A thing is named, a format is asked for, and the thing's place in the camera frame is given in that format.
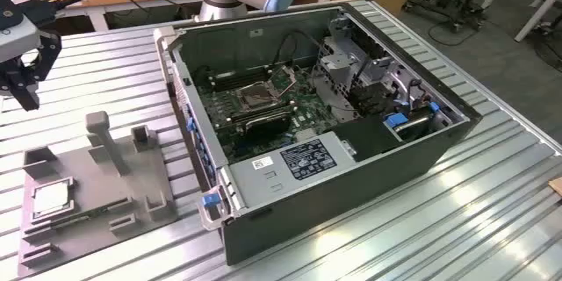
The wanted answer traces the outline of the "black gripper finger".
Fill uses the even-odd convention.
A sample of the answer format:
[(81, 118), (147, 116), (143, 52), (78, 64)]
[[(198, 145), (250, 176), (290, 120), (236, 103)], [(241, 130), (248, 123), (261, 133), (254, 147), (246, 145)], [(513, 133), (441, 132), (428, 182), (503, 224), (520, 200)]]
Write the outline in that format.
[(41, 32), (38, 55), (29, 65), (22, 55), (2, 62), (2, 92), (9, 93), (26, 111), (38, 110), (39, 97), (31, 88), (42, 82), (53, 69), (62, 50), (59, 34)]

